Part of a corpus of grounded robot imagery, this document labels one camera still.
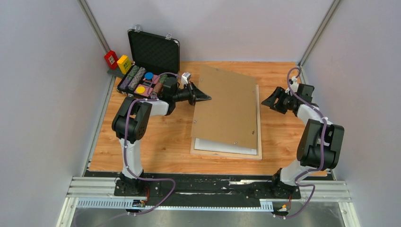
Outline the brown backing board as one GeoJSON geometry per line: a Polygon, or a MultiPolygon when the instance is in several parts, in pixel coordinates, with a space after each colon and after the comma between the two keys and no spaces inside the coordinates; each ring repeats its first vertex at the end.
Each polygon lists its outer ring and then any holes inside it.
{"type": "Polygon", "coordinates": [[[198,89],[210,100],[197,102],[193,138],[257,148],[256,78],[203,65],[198,89]]]}

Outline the light wooden picture frame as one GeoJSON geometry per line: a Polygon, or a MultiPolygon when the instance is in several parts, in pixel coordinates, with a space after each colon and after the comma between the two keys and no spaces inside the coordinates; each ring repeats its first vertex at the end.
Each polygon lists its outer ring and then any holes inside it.
{"type": "Polygon", "coordinates": [[[254,89],[256,95],[256,129],[253,131],[257,138],[257,148],[244,148],[236,143],[225,144],[221,142],[193,138],[190,153],[195,155],[208,155],[216,157],[262,160],[262,133],[259,86],[254,89]]]}

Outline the black and white photo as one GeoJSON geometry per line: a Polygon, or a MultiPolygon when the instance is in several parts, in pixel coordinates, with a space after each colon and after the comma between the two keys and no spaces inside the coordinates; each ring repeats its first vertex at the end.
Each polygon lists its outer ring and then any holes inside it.
{"type": "Polygon", "coordinates": [[[260,110],[257,88],[219,91],[198,102],[191,136],[194,150],[222,155],[257,156],[260,151],[260,110]]]}

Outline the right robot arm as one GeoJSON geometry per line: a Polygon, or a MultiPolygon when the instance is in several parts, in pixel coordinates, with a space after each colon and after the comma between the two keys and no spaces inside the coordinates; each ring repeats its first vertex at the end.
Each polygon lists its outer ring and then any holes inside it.
{"type": "Polygon", "coordinates": [[[270,192],[275,197],[293,194],[299,182],[312,172],[334,169],[339,162],[345,129],[333,124],[312,102],[314,86],[299,84],[296,90],[276,87],[262,105],[286,114],[292,111],[305,129],[296,151],[296,159],[287,167],[280,168],[272,177],[270,192]]]}

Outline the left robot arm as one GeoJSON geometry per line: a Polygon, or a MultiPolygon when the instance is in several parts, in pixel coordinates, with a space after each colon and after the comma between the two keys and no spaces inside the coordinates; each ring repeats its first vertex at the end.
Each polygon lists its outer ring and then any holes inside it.
{"type": "Polygon", "coordinates": [[[122,148],[123,170],[115,183],[116,196],[138,196],[144,192],[144,169],[140,160],[141,140],[152,116],[167,116],[177,102],[188,101],[190,105],[209,101],[211,96],[202,92],[189,81],[179,87],[177,78],[168,77],[160,93],[152,92],[151,98],[126,97],[112,122],[112,130],[122,148]]]}

